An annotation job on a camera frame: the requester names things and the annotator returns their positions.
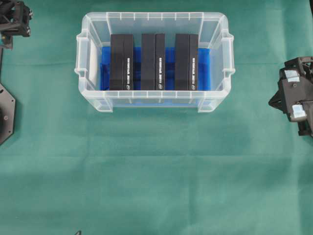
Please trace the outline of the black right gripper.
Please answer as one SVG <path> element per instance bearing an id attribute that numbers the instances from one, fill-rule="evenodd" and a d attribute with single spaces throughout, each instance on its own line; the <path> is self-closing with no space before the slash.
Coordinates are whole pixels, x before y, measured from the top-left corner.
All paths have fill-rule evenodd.
<path id="1" fill-rule="evenodd" d="M 278 91 L 268 102 L 298 125 L 300 136 L 313 135 L 313 58 L 297 57 L 279 70 Z"/>

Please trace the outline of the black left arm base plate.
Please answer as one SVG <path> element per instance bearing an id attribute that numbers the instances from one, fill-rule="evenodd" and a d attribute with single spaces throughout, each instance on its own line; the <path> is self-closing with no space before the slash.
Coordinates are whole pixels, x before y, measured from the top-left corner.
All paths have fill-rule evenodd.
<path id="1" fill-rule="evenodd" d="M 3 144 L 14 133 L 16 100 L 0 85 L 0 143 Z"/>

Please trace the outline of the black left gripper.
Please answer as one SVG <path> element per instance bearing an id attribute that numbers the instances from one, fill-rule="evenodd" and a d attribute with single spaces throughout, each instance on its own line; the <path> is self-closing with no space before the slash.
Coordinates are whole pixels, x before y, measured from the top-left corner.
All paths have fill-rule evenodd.
<path id="1" fill-rule="evenodd" d="M 0 1 L 0 32 L 5 36 L 30 37 L 32 10 L 22 0 Z"/>

